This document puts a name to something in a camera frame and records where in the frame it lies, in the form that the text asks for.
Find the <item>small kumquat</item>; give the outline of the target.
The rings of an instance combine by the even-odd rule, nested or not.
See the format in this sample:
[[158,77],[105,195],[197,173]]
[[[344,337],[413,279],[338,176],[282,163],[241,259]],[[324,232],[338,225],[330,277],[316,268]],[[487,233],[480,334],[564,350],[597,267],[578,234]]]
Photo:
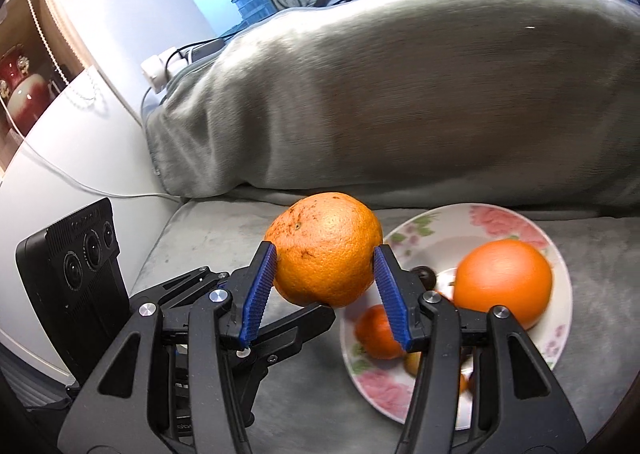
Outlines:
[[463,373],[460,374],[459,380],[459,393],[465,393],[469,388],[469,378],[467,378]]

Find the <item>red white vase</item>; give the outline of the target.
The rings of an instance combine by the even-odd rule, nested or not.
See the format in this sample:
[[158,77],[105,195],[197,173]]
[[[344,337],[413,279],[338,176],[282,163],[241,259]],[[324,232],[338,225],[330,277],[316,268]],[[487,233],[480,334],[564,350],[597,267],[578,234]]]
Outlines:
[[1,57],[1,98],[23,135],[34,127],[53,100],[49,83],[30,70],[30,61],[21,44]]

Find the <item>large rough orange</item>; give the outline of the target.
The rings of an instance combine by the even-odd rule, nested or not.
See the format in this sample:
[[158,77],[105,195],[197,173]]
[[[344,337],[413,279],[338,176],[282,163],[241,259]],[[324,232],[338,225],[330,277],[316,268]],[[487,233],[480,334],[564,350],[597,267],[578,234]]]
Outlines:
[[369,207],[326,192],[293,204],[273,220],[264,239],[276,247],[273,285],[285,300],[341,308],[372,284],[372,256],[383,232]]

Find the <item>grey fleece blanket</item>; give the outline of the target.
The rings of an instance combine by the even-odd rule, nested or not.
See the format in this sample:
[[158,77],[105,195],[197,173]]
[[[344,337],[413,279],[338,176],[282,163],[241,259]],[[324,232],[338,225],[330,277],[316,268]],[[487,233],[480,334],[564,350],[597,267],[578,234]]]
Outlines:
[[322,191],[382,211],[480,202],[556,240],[576,324],[560,382],[589,439],[639,370],[639,8],[355,0],[292,8],[189,66],[144,117],[163,188],[268,214]]

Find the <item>large smooth orange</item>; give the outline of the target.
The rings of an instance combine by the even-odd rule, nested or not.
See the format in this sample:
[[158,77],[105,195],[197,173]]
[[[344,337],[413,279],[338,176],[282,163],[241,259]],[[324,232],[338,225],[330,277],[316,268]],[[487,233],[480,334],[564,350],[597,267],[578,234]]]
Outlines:
[[552,268],[538,249],[517,240],[498,240],[473,249],[460,261],[452,301],[458,308],[478,312],[507,307],[528,330],[547,310],[552,289]]

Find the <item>floral white plate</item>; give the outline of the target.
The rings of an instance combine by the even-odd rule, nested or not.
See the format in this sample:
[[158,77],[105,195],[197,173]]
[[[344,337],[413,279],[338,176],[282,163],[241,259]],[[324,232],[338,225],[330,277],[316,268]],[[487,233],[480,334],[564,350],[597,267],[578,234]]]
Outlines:
[[[515,211],[487,204],[454,204],[416,215],[390,230],[384,242],[392,248],[402,269],[427,266],[437,275],[436,289],[452,295],[457,265],[474,248],[494,240],[513,239],[537,248],[553,272],[550,303],[538,323],[528,331],[547,362],[555,367],[570,333],[573,293],[570,274],[558,248],[536,223]],[[341,311],[342,356],[355,387],[372,408],[402,424],[414,387],[404,361],[371,358],[355,337],[355,325],[364,312],[382,303],[372,285]]]

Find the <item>dark plum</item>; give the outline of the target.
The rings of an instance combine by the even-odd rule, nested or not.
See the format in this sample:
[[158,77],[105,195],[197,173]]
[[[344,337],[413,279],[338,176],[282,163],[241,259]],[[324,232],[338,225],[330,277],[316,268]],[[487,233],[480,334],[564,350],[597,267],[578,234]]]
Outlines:
[[428,266],[417,266],[411,269],[420,279],[426,291],[432,291],[437,283],[436,273]]

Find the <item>brown longan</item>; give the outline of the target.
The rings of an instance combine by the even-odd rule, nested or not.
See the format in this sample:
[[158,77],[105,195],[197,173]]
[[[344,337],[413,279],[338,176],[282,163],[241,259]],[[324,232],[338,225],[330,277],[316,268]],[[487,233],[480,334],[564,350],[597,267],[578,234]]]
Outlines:
[[418,375],[422,354],[420,352],[407,353],[404,356],[404,367],[406,372],[416,378]]

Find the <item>mandarin with stem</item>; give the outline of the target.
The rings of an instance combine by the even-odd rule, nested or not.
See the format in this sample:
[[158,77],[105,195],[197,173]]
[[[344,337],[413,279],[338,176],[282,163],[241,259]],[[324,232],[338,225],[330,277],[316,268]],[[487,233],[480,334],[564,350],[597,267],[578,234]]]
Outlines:
[[405,356],[405,350],[394,338],[382,305],[372,306],[360,315],[355,324],[354,335],[373,359],[393,360]]

